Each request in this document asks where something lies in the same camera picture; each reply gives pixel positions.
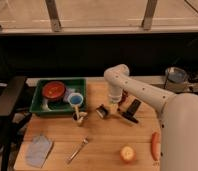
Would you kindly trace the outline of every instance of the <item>metal fork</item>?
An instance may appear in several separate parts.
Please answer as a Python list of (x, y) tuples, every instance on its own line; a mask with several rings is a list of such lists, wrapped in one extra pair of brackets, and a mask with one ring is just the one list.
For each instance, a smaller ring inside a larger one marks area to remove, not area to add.
[(79, 147), (74, 151), (74, 153), (66, 160), (67, 164), (70, 164), (70, 162), (74, 159), (74, 157), (81, 151), (81, 149), (89, 143), (89, 139), (86, 137), (82, 143), (79, 145)]

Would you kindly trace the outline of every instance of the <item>sausage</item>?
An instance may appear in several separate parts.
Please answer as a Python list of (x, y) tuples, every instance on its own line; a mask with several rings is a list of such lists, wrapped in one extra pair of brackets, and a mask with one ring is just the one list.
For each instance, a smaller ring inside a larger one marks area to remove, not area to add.
[(158, 143), (160, 139), (160, 134), (158, 132), (154, 132), (152, 134), (152, 140), (151, 140), (151, 154), (155, 161), (158, 161), (159, 159), (159, 153), (158, 153)]

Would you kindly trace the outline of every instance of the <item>black wall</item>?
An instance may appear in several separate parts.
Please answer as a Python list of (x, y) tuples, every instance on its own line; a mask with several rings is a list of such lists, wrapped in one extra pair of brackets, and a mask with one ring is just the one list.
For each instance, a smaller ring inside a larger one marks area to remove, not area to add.
[(0, 36), (7, 66), (30, 77), (103, 76), (127, 64), (132, 75), (164, 75), (166, 67), (198, 71), (198, 33)]

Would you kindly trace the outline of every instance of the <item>cloth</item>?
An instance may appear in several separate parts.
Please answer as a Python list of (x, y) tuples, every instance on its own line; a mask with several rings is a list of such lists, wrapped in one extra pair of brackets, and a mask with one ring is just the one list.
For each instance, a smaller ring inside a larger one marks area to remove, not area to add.
[(52, 145), (53, 142), (43, 135), (34, 137), (25, 156), (27, 164), (41, 168), (52, 148)]
[(74, 93), (76, 90), (73, 88), (66, 88), (65, 94), (64, 94), (64, 98), (63, 101), (64, 102), (68, 102), (67, 98), (71, 93)]

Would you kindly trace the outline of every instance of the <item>red bowl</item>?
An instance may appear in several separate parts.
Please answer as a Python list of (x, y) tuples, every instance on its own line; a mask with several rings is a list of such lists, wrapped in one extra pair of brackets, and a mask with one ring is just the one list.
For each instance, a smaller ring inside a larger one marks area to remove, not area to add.
[(58, 101), (63, 98), (65, 91), (64, 83), (61, 81), (50, 81), (42, 88), (42, 96), (49, 101)]

